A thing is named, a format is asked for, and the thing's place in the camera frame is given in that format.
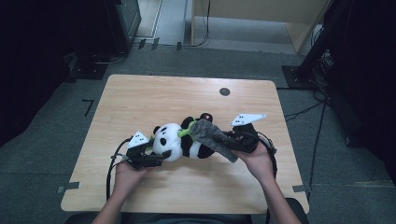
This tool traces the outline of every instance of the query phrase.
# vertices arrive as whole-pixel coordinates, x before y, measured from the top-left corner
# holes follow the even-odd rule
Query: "wooden table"
[[[223,96],[221,88],[231,93]],[[211,113],[213,123],[223,131],[232,129],[230,123],[238,113],[265,113],[267,118],[253,124],[273,140],[278,150],[276,180],[284,195],[297,199],[308,212],[304,192],[292,189],[303,183],[273,82],[134,75],[108,79],[70,178],[70,182],[80,182],[80,187],[66,191],[62,209],[100,211],[106,202],[110,156],[125,138],[136,131],[150,137],[157,125],[181,123],[203,112]],[[245,164],[240,160],[231,163],[215,153],[204,160],[164,161],[143,179],[122,211],[264,214],[266,208],[259,182]]]

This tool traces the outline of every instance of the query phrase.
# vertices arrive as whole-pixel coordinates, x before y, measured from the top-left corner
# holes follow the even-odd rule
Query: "black wire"
[[[104,63],[101,63],[101,62],[94,62],[94,63],[98,63],[98,64],[113,64],[113,63],[119,63],[120,61],[122,61],[122,59],[125,58],[125,56],[126,56],[126,53],[123,53],[122,56],[121,56],[119,59],[117,59],[116,61],[113,61],[113,62],[104,62]]]
[[[312,180],[313,180],[313,177],[314,177],[315,159],[317,157],[318,140],[319,140],[319,136],[320,136],[321,127],[322,127],[322,124],[323,124],[323,117],[324,117],[325,108],[326,108],[326,104],[323,104],[323,108],[322,108],[322,112],[321,112],[321,116],[320,116],[319,128],[318,128],[318,132],[317,132],[317,138],[315,140],[315,145],[314,145],[314,153],[312,155],[311,173],[309,175],[309,188],[311,188],[311,189],[312,189]],[[309,198],[310,197],[311,197],[311,191],[309,191],[307,193],[308,202],[309,202]]]
[[[114,155],[111,157],[111,163],[110,166],[108,167],[108,173],[107,173],[107,178],[106,178],[106,201],[110,198],[110,180],[111,180],[111,171],[113,170],[114,166],[116,166],[117,164],[114,165],[114,161],[117,158],[117,154],[119,153],[121,147],[127,143],[131,141],[131,138],[127,138],[125,140],[123,140],[119,147],[117,147],[116,152],[114,153]]]
[[[315,105],[312,105],[312,106],[310,106],[310,107],[308,107],[308,108],[306,108],[306,109],[304,109],[304,110],[302,110],[302,111],[300,111],[300,112],[293,113],[293,114],[289,114],[289,115],[285,115],[284,117],[287,118],[287,117],[290,117],[290,116],[294,116],[294,117],[292,117],[291,119],[295,119],[295,118],[297,118],[297,116],[299,116],[299,115],[301,115],[301,114],[304,114],[304,113],[308,112],[310,109],[312,109],[312,108],[314,108],[314,107],[316,107],[316,106],[318,106],[318,105],[321,105],[321,104],[323,104],[323,103],[324,103],[324,101],[321,101],[321,102],[319,102],[319,103],[317,103],[317,104],[315,104]]]
[[[200,44],[192,45],[191,47],[201,47],[204,43],[206,43],[207,40],[209,40],[209,14],[210,14],[210,0],[209,0],[208,5],[207,5],[206,23],[205,23],[205,20],[204,20],[204,26],[206,28],[206,35],[205,35],[204,39],[201,41]]]

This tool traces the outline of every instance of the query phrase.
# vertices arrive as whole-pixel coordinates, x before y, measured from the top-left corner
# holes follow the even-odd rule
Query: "panda plush toy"
[[[182,156],[192,159],[205,159],[210,157],[214,151],[203,144],[194,141],[190,133],[191,125],[199,120],[207,119],[212,122],[213,117],[204,113],[198,119],[188,117],[183,120],[181,125],[168,123],[157,126],[154,129],[154,142],[152,150],[157,155],[166,155],[165,161],[175,161]]]

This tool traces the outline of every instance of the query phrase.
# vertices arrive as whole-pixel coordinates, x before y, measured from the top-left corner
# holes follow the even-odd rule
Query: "black stand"
[[[317,59],[320,59],[321,55],[326,50],[326,43],[332,39],[334,33],[333,30],[339,25],[338,23],[340,22],[341,15],[347,8],[348,4],[349,0],[346,0],[336,6],[333,16],[329,18],[329,21],[323,28],[318,40],[315,42],[314,46],[312,46],[312,49],[308,52],[300,66],[282,66],[283,75],[285,76],[290,89],[318,88],[310,82],[313,67]]]
[[[106,63],[87,63],[79,58],[70,72],[67,82],[76,82],[76,79],[102,80],[106,69]]]

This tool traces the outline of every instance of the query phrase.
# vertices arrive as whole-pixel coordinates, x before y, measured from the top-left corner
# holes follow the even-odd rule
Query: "gray carpet floor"
[[[125,59],[107,68],[103,80],[63,83],[29,128],[0,148],[0,223],[64,223],[73,214],[62,211],[63,195],[56,189],[73,172],[110,75],[265,79],[287,88],[281,65],[303,60],[263,52],[133,47]],[[279,89],[278,95],[285,115],[318,103],[312,91]],[[94,100],[86,117],[89,103],[82,99]],[[287,124],[303,182],[311,184],[310,223],[395,222],[396,190],[383,162],[365,148],[346,147],[331,104],[314,107]],[[253,221],[263,223],[264,216]]]

